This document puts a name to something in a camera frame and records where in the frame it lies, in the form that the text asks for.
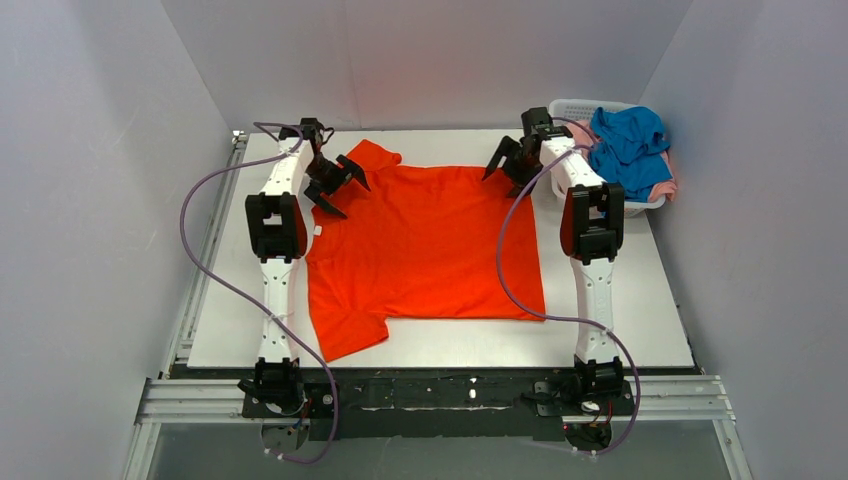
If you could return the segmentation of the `orange t shirt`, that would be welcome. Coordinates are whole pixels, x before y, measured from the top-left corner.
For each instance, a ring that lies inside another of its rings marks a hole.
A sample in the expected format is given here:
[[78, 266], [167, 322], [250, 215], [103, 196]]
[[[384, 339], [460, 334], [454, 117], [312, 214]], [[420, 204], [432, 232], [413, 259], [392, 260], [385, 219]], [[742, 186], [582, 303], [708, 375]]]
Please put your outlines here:
[[545, 308], [534, 207], [502, 173], [406, 166], [369, 141], [349, 158], [366, 184], [315, 209], [309, 315], [334, 361], [387, 340], [391, 318], [535, 321]]

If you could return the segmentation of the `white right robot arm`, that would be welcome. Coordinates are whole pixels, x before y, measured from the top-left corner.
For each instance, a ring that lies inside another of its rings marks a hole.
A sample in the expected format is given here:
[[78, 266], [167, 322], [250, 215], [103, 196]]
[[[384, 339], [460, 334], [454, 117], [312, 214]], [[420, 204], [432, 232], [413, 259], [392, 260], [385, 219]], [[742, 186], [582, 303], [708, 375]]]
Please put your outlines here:
[[584, 159], [585, 146], [568, 136], [503, 137], [485, 174], [502, 169], [513, 182], [513, 204], [545, 174], [564, 189], [560, 246], [575, 278], [579, 326], [574, 377], [562, 387], [567, 399], [598, 401], [618, 396], [624, 385], [621, 346], [613, 330], [612, 274], [623, 244], [624, 191], [608, 183]]

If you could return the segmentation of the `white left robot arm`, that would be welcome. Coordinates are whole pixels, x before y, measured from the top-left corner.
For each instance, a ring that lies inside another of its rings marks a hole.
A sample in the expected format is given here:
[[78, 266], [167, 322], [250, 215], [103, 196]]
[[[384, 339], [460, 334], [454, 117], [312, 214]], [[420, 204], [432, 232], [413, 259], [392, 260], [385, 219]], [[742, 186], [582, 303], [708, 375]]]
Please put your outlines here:
[[246, 197], [248, 234], [259, 260], [263, 280], [263, 306], [270, 311], [263, 327], [254, 378], [239, 387], [257, 402], [292, 410], [304, 401], [298, 354], [285, 331], [293, 314], [292, 296], [300, 260], [312, 235], [307, 229], [300, 200], [305, 198], [336, 218], [347, 215], [329, 198], [355, 181], [368, 186], [364, 170], [344, 155], [334, 161], [322, 152], [326, 139], [318, 137], [297, 146], [280, 140], [280, 153], [262, 189]]

